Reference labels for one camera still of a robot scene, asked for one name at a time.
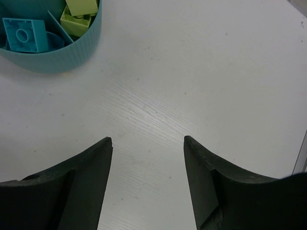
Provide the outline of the teal square lego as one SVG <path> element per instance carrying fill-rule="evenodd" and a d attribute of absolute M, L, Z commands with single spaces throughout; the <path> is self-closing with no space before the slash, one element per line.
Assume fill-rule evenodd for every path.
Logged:
<path fill-rule="evenodd" d="M 11 51 L 43 53 L 49 50 L 43 20 L 3 18 L 2 21 Z"/>

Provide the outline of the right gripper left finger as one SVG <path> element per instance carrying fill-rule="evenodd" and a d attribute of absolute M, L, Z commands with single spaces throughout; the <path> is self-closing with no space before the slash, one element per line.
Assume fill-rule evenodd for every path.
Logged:
<path fill-rule="evenodd" d="M 112 139 L 22 180 L 0 184 L 2 230 L 96 230 L 112 161 Z"/>

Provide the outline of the light green small lego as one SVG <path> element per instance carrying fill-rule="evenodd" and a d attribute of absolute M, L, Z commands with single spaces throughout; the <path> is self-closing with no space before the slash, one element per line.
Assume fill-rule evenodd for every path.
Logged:
<path fill-rule="evenodd" d="M 60 18 L 60 24 L 69 35 L 81 37 L 88 31 L 94 16 L 96 14 L 72 16 L 66 5 Z"/>

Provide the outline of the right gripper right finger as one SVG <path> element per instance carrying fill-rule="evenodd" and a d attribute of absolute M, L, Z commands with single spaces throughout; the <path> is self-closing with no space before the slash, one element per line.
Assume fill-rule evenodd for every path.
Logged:
<path fill-rule="evenodd" d="M 190 196 L 199 230 L 304 230 L 307 175 L 275 179 L 245 170 L 184 138 Z"/>

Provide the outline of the light green sloped lego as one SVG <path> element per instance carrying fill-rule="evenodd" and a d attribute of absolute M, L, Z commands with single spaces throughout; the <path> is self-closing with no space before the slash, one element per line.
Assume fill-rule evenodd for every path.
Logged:
<path fill-rule="evenodd" d="M 72 16 L 87 15 L 98 12 L 97 0 L 66 0 Z"/>

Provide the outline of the teal divided round container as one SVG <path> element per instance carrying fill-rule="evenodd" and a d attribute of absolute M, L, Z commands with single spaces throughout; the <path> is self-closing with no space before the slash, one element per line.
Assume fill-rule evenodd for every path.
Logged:
<path fill-rule="evenodd" d="M 96 51 L 102 29 L 102 1 L 88 31 L 81 37 L 69 35 L 60 18 L 65 0 L 2 0 L 0 2 L 0 55 L 11 63 L 39 73 L 61 73 L 86 62 Z M 43 20 L 49 50 L 43 53 L 10 50 L 3 18 Z"/>

